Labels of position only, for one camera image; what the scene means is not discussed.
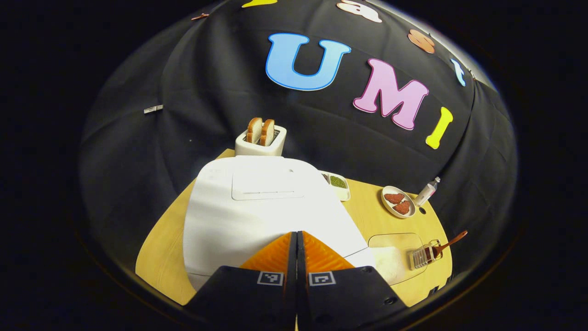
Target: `white appliance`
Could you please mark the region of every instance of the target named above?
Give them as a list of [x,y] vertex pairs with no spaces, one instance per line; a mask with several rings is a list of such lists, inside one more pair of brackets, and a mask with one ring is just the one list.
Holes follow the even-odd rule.
[[312,165],[281,156],[212,161],[198,174],[186,212],[188,279],[198,290],[218,267],[239,267],[279,236],[301,230],[352,265],[375,267],[368,244]]

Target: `pink letter m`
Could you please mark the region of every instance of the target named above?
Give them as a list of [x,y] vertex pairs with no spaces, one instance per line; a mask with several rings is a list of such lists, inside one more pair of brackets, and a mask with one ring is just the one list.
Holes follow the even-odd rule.
[[355,108],[365,112],[376,112],[376,98],[380,94],[382,116],[388,116],[398,105],[400,111],[392,115],[392,121],[401,128],[412,130],[415,127],[415,117],[420,103],[429,89],[423,83],[412,80],[398,90],[394,68],[378,59],[369,59],[367,63],[372,67],[372,74],[360,98],[353,100]]

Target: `bread slice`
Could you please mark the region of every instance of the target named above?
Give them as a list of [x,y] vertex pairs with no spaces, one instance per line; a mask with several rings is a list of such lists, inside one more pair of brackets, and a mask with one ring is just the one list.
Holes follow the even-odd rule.
[[263,128],[261,129],[261,146],[269,146],[273,141],[273,125],[274,120],[265,120]]
[[255,117],[249,122],[249,126],[247,127],[248,143],[257,144],[259,137],[261,137],[262,123],[261,117]]

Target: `black fabric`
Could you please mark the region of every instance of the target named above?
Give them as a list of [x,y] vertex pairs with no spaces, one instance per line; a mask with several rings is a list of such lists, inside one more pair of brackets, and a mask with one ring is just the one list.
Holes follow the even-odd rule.
[[[234,148],[252,117],[273,118],[288,129],[284,157],[347,178],[418,193],[441,176],[431,203],[447,236],[463,227],[470,231],[470,240],[454,252],[454,266],[463,269],[475,260],[462,254],[470,250],[466,245],[476,248],[500,235],[516,155],[499,96],[467,70],[462,87],[450,52],[436,43],[435,54],[428,54],[412,44],[407,34],[416,28],[402,18],[364,3],[378,12],[383,22],[377,24],[337,9],[336,3],[279,1],[245,9],[242,1],[213,4],[194,14],[210,12],[209,17],[178,22],[113,74],[88,117],[80,159],[91,232],[113,258],[134,270],[158,218],[202,166]],[[318,70],[322,39],[352,51],[343,56],[330,86],[291,90],[265,72],[268,37],[278,32],[310,38],[295,62],[301,74]],[[352,105],[368,82],[370,58],[394,67],[399,88],[418,80],[429,89],[414,130],[398,127],[380,110],[369,114]],[[164,109],[143,114],[158,104]],[[425,139],[441,107],[454,120],[433,150]],[[476,243],[478,235],[489,241]]]

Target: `meat patty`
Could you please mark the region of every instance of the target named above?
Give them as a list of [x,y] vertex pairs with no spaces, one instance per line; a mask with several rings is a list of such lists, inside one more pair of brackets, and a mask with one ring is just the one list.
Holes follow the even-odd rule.
[[410,210],[410,202],[404,201],[403,203],[397,204],[392,208],[394,208],[394,210],[396,210],[400,214],[406,215],[406,213],[408,213],[408,211]]
[[404,194],[384,194],[384,199],[388,200],[392,204],[399,204],[404,199]]

